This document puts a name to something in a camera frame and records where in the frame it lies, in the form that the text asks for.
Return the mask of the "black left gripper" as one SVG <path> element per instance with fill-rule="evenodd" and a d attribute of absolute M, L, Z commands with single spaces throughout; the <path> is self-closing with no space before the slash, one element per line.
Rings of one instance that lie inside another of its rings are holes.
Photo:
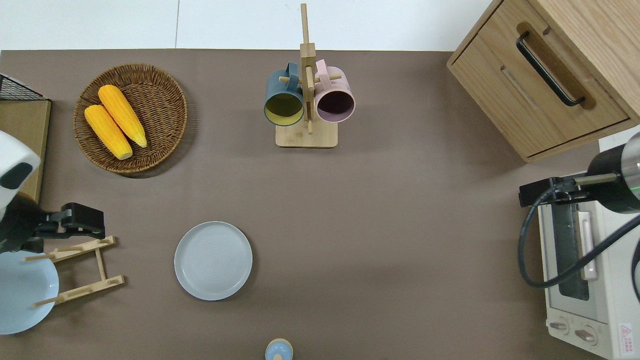
<path fill-rule="evenodd" d="M 70 239 L 84 236 L 105 239 L 105 214 L 98 209 L 70 202 L 55 212 L 46 212 L 38 219 L 35 239 Z"/>

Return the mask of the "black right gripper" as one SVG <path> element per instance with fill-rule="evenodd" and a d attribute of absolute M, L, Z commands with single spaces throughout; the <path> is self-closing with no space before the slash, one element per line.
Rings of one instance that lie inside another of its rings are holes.
<path fill-rule="evenodd" d="M 573 178 L 543 178 L 519 187 L 519 206 L 521 208 L 532 207 L 535 201 L 550 189 L 554 189 L 554 191 L 541 202 L 541 205 L 569 204 L 579 192 L 579 187 Z"/>

